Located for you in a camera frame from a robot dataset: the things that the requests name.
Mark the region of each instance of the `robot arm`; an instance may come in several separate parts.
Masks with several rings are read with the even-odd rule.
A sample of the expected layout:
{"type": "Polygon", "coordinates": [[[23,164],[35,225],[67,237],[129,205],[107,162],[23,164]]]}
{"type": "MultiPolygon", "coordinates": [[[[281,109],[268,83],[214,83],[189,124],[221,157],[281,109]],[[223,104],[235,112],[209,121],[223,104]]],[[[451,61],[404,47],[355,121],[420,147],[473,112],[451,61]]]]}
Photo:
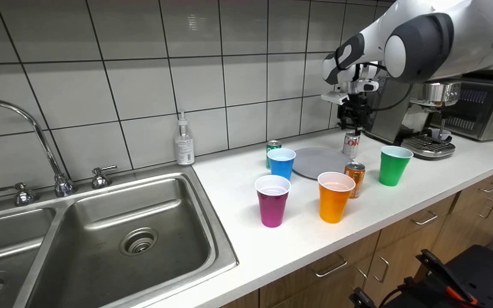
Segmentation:
{"type": "Polygon", "coordinates": [[[326,80],[346,94],[386,66],[393,78],[425,82],[493,64],[493,1],[398,0],[379,20],[324,59],[326,80]]]}

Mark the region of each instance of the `faucet handle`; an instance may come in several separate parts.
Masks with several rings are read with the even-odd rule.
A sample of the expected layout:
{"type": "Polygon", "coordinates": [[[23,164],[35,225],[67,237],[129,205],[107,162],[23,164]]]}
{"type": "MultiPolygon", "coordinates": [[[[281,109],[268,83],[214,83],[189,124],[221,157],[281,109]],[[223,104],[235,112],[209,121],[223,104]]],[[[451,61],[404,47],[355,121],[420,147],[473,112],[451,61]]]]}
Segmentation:
{"type": "Polygon", "coordinates": [[[12,186],[0,186],[0,191],[16,189],[14,205],[28,205],[36,200],[36,193],[26,186],[26,183],[16,183],[12,186]]]}
{"type": "Polygon", "coordinates": [[[98,189],[98,188],[108,186],[112,183],[112,179],[108,177],[108,171],[113,171],[113,169],[117,169],[117,165],[95,167],[93,188],[98,189]]]}

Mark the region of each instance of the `green cup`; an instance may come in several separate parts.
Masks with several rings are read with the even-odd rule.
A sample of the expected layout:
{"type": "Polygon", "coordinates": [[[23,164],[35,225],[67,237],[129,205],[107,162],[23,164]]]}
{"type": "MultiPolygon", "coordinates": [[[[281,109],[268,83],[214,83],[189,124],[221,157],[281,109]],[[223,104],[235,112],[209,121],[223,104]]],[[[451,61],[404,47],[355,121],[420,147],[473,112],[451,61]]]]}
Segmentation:
{"type": "Polygon", "coordinates": [[[413,152],[410,148],[396,145],[382,147],[381,183],[386,186],[398,186],[411,157],[413,152]]]}

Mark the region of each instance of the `bottle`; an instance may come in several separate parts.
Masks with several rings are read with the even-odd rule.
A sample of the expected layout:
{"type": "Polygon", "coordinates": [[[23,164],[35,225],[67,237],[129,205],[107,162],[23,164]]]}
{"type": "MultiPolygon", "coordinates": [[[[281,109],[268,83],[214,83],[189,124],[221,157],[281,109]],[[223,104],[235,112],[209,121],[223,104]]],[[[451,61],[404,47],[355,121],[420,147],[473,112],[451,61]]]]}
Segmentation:
{"type": "Polygon", "coordinates": [[[189,135],[189,121],[185,119],[185,112],[182,111],[179,116],[179,135],[175,136],[175,153],[177,164],[189,165],[194,164],[194,138],[189,135]]]}

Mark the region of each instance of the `cabinet drawer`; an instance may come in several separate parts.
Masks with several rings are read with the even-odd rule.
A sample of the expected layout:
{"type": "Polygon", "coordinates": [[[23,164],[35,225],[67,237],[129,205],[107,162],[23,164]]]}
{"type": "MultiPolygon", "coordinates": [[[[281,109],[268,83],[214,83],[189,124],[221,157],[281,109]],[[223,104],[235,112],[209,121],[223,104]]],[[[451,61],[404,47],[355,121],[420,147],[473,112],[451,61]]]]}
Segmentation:
{"type": "Polygon", "coordinates": [[[343,249],[338,249],[273,283],[261,289],[261,308],[276,306],[292,294],[312,285],[322,278],[329,278],[351,263],[370,256],[377,246],[379,234],[370,234],[343,249]]]}
{"type": "Polygon", "coordinates": [[[379,246],[387,246],[404,236],[410,236],[416,232],[422,227],[430,227],[435,224],[442,224],[444,218],[447,217],[452,203],[454,203],[456,195],[444,198],[432,206],[420,210],[389,227],[386,227],[381,234],[379,246]]]}
{"type": "Polygon", "coordinates": [[[488,200],[488,203],[493,201],[493,176],[463,189],[452,212],[463,212],[473,203],[482,203],[482,200],[488,200]]]}

